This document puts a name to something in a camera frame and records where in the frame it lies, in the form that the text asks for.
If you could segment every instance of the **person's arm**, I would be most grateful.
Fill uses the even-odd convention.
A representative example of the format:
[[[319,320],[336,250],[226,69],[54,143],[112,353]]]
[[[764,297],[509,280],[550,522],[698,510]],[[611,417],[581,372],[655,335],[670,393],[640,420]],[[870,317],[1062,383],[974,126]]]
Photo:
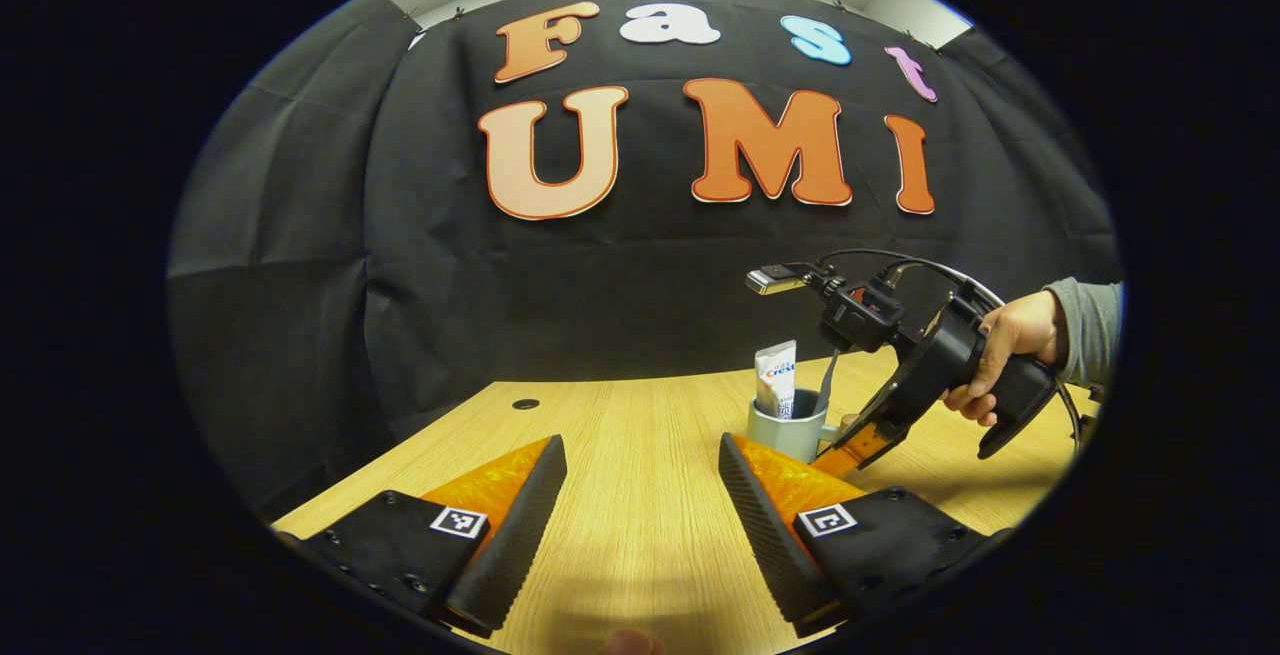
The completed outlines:
[[[983,319],[987,345],[969,385],[947,390],[942,402],[983,427],[996,423],[991,386],[1011,354],[1033,354],[1083,388],[1105,388],[1120,345],[1124,283],[1087,285],[1052,281],[1033,294],[992,310]]]
[[[1080,388],[1106,388],[1120,351],[1124,283],[1089,285],[1065,278],[1042,290],[1057,298],[1066,324],[1062,380]]]

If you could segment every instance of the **pink letter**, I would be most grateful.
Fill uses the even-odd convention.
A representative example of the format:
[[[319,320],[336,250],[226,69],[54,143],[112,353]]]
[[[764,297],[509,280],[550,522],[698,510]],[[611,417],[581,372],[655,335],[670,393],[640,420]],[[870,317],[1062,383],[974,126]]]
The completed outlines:
[[[895,61],[897,61],[897,67],[902,68],[902,75],[906,77],[906,81],[910,82],[916,93],[928,100],[928,102],[938,102],[938,95],[933,90],[929,90],[929,86],[924,84],[924,81],[920,81],[920,70],[924,70],[920,63],[914,61],[911,55],[906,54],[904,49],[884,49],[884,52],[892,55]]]

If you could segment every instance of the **wall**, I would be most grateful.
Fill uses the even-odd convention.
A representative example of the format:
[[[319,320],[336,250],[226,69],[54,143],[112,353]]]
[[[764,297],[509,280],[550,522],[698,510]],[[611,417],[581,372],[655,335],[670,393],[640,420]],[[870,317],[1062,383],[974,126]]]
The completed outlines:
[[[969,22],[937,0],[872,0],[863,8],[865,17],[892,29],[909,32],[933,49],[950,43],[969,29]]]

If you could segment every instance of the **letter m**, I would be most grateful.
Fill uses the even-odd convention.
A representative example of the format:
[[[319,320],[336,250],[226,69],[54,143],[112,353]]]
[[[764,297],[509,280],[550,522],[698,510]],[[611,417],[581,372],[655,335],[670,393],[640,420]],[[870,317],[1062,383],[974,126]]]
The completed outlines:
[[[685,93],[703,109],[707,169],[694,182],[694,198],[708,203],[736,203],[751,196],[751,182],[737,168],[737,154],[750,162],[764,194],[777,200],[800,159],[800,177],[791,194],[801,203],[847,205],[852,191],[840,161],[836,116],[840,104],[828,95],[797,90],[777,125],[746,86],[721,78],[699,78]]]

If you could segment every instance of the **gray sleeve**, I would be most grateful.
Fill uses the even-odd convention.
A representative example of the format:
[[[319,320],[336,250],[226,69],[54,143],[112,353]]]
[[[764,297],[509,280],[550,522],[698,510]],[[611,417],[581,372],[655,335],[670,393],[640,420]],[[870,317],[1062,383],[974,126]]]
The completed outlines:
[[[1066,365],[1062,377],[1080,388],[1106,388],[1120,352],[1124,283],[1089,285],[1075,278],[1043,287],[1062,304],[1066,319]]]

